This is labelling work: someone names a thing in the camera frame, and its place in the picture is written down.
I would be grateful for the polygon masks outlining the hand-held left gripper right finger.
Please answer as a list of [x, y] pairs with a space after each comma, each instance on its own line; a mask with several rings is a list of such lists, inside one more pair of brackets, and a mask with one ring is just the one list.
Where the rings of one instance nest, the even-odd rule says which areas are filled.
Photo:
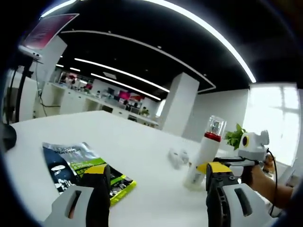
[[278, 220], [260, 196], [219, 162], [206, 166], [206, 191], [209, 227], [270, 227]]

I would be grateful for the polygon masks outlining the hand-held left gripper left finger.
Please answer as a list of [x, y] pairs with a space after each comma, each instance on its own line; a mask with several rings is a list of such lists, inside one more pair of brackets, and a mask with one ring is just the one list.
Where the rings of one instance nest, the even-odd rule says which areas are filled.
[[88, 168], [78, 185], [70, 186], [53, 203], [45, 227], [107, 227], [110, 208], [110, 167]]

